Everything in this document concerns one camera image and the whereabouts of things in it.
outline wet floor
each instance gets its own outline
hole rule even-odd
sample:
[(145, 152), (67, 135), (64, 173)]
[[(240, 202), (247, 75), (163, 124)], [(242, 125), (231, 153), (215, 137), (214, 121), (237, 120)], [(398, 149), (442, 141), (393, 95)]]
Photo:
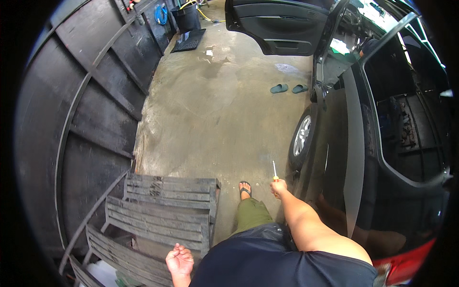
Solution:
[[(202, 11), (224, 19), (224, 0)], [(135, 154), (140, 174), (216, 177), (222, 182), (214, 244), (235, 229), (240, 180), (251, 183), (274, 218), (280, 202), (269, 192), (276, 161), (283, 177), (292, 134), (310, 84), (311, 57), (265, 56), (247, 35), (226, 30), (225, 23), (202, 20), (206, 32), (194, 51), (170, 54), (177, 35), (161, 59), (139, 123)], [(285, 93), (271, 94), (277, 84)]]

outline bucket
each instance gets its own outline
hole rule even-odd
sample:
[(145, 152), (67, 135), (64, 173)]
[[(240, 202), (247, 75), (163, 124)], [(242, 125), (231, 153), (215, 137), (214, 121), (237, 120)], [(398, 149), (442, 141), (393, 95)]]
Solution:
[(196, 3), (189, 4), (180, 10), (180, 7), (175, 6), (171, 9), (172, 15), (177, 22), (180, 33), (186, 33), (191, 30), (201, 29), (201, 23), (199, 23), (198, 11), (196, 10)]

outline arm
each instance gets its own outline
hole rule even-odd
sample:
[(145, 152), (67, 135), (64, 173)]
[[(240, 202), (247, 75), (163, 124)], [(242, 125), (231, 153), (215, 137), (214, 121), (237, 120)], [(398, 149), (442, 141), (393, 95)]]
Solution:
[(193, 270), (193, 256), (185, 246), (175, 244), (174, 249), (169, 251), (166, 264), (172, 275), (174, 287), (188, 287), (191, 282), (191, 270)]
[(284, 180), (272, 182), (270, 185), (271, 192), (282, 201), (285, 219), (300, 251), (325, 251), (356, 258), (372, 265), (363, 247), (326, 226), (309, 204), (294, 197), (287, 190)]

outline black car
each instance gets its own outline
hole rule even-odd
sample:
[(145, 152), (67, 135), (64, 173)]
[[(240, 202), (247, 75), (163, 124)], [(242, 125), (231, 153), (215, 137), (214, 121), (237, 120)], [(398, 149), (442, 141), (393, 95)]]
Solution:
[(228, 30), (265, 55), (313, 56), (312, 104), (288, 153), (291, 190), (362, 245), (375, 285), (389, 286), (413, 277), (443, 220), (452, 92), (413, 7), (360, 3), (227, 0), (225, 13)]

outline car wheel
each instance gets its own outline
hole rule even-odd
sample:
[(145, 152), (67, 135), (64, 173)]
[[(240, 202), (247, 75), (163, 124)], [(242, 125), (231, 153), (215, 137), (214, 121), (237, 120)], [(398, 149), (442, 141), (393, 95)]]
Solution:
[(313, 127), (316, 124), (315, 115), (312, 113), (312, 109), (316, 105), (317, 104), (311, 104), (304, 111), (293, 134), (288, 152), (289, 165), (292, 170), (300, 171), (306, 160), (311, 137), (313, 135)]

